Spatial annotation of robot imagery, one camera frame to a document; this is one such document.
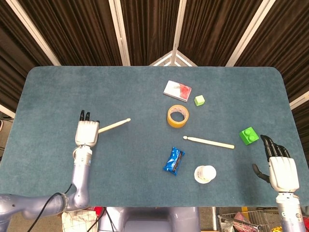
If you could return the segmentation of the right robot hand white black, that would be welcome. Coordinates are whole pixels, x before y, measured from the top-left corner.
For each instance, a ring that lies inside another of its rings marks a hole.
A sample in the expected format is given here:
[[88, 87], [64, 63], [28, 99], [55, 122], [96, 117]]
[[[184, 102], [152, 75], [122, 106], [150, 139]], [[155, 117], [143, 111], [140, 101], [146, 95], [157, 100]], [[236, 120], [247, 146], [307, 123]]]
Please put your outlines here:
[[269, 183], [277, 192], [296, 192], [299, 189], [296, 163], [291, 158], [288, 150], [261, 135], [268, 161], [269, 175], [262, 173], [256, 164], [252, 165], [253, 171], [260, 179]]

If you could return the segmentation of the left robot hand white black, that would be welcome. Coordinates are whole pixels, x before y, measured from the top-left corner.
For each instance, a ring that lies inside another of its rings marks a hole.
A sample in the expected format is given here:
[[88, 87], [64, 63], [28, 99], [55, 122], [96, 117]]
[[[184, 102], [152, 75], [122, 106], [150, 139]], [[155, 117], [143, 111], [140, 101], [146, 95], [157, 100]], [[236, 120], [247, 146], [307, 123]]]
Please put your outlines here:
[[76, 145], [94, 147], [98, 140], [99, 123], [99, 121], [90, 120], [90, 112], [85, 113], [82, 110], [75, 134]]

